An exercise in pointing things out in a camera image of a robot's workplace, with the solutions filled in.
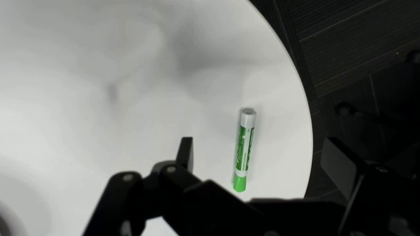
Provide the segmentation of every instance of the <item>dark background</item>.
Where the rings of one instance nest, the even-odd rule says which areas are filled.
[[[406,59],[420,48],[420,1],[251,1],[285,43],[309,97],[316,147],[306,198],[344,204],[346,198],[321,168],[326,136],[339,137],[363,158],[377,161],[418,140],[417,128],[341,115],[338,105],[344,102],[397,124],[419,118],[417,71]]]

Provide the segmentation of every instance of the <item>green label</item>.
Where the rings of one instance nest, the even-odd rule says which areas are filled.
[[[239,127],[237,169],[249,170],[254,128]]]

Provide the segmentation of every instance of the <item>green tube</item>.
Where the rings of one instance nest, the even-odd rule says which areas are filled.
[[[243,109],[241,111],[238,149],[234,170],[234,189],[239,193],[247,189],[247,173],[250,168],[255,119],[257,111],[254,109]]]

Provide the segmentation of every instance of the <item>white cap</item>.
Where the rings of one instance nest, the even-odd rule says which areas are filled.
[[[241,111],[241,126],[246,128],[255,127],[257,111],[251,107],[242,109]]]

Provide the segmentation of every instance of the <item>white surface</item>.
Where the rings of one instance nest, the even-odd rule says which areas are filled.
[[[304,88],[247,0],[0,0],[0,215],[15,236],[82,234],[113,173],[148,175],[182,136],[195,173],[233,191],[245,106],[259,116],[239,196],[304,196]]]

